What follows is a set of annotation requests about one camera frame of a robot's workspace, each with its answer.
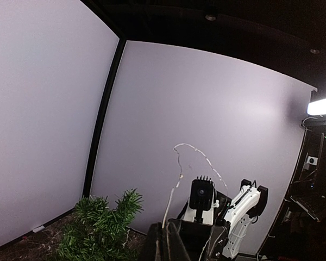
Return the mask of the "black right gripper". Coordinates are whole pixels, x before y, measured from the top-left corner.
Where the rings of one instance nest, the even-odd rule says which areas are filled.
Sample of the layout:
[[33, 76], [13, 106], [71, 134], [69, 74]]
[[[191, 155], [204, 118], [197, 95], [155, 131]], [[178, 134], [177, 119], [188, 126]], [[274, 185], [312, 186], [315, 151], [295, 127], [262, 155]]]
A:
[[230, 234], [230, 222], [224, 219], [229, 204], [230, 198], [216, 190], [209, 210], [190, 208], [186, 202], [177, 218], [168, 221], [165, 254], [162, 223], [152, 224], [146, 260], [229, 260], [223, 254]]

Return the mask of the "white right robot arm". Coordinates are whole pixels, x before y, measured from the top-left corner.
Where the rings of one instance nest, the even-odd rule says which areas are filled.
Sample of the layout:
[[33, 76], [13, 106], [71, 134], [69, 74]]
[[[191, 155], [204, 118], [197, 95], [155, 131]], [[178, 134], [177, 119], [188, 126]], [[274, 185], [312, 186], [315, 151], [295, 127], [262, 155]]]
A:
[[217, 191], [209, 177], [194, 179], [178, 217], [164, 222], [165, 260], [235, 260], [267, 200], [268, 188], [247, 179], [234, 198]]

